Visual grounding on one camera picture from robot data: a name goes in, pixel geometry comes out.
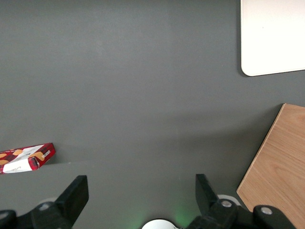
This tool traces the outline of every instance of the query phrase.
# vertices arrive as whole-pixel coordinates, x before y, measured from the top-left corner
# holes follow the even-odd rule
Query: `white cutting board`
[[[241,0],[241,66],[249,76],[305,69],[305,0]]]

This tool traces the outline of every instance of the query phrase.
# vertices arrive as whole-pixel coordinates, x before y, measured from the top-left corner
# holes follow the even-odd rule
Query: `red and white packaging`
[[[0,174],[39,169],[55,154],[52,143],[0,152]]]

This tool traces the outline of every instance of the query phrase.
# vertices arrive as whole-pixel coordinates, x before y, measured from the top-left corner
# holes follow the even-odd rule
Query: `wooden cutting board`
[[[237,194],[250,211],[272,205],[305,228],[305,108],[283,104]]]

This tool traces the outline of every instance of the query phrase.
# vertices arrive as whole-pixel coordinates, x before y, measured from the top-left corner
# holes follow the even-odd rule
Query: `red box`
[[[0,174],[39,169],[55,154],[52,143],[0,152]]]

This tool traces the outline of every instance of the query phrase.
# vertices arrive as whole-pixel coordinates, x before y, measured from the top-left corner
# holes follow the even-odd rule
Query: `gray table surface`
[[[1,1],[0,150],[53,142],[40,170],[0,176],[23,214],[87,175],[81,228],[185,227],[196,173],[236,189],[304,71],[247,77],[236,0]]]

